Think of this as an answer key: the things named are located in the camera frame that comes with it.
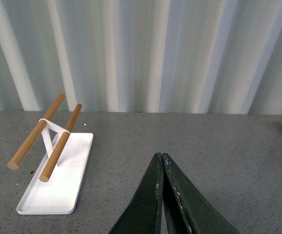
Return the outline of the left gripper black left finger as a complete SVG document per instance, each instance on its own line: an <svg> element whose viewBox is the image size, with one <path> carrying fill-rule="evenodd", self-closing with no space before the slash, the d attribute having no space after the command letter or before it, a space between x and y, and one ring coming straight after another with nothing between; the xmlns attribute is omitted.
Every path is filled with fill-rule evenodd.
<svg viewBox="0 0 282 234"><path fill-rule="evenodd" d="M132 200L109 233L161 233L163 185L162 155L156 153L151 159Z"/></svg>

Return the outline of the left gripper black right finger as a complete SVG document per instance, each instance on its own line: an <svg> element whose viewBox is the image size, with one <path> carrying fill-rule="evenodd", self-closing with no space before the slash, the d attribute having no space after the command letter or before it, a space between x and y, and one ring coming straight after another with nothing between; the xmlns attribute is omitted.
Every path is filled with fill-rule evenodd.
<svg viewBox="0 0 282 234"><path fill-rule="evenodd" d="M169 156L164 164L163 202L169 234L238 234Z"/></svg>

